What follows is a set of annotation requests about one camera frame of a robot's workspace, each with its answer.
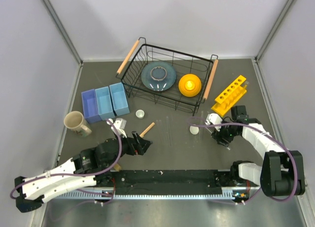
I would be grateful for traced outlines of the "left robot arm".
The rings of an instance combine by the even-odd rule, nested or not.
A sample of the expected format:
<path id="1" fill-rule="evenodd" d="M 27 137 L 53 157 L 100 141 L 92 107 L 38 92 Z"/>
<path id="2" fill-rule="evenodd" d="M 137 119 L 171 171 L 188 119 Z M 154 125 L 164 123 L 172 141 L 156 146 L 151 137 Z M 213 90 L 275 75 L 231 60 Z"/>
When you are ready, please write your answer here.
<path id="1" fill-rule="evenodd" d="M 57 196 L 85 187 L 105 187 L 112 181 L 111 169 L 123 155 L 144 155 L 152 141 L 137 132 L 132 137 L 109 138 L 96 147 L 85 149 L 65 163 L 33 178 L 15 178 L 17 209 L 30 212 Z"/>

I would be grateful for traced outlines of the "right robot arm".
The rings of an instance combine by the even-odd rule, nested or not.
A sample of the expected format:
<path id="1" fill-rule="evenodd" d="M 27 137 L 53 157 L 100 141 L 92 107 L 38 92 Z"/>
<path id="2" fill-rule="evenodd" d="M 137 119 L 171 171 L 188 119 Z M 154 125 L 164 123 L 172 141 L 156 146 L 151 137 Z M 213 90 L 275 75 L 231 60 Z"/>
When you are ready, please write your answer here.
<path id="1" fill-rule="evenodd" d="M 261 187 L 269 197 L 303 195 L 305 175 L 303 156 L 299 151 L 286 151 L 276 143 L 256 118 L 250 118 L 245 106 L 231 108 L 231 119 L 211 113 L 206 118 L 208 125 L 215 125 L 212 138 L 228 147 L 234 137 L 241 136 L 262 157 L 261 166 L 250 161 L 236 161 L 230 169 L 230 181 L 242 185 L 250 181 Z"/>

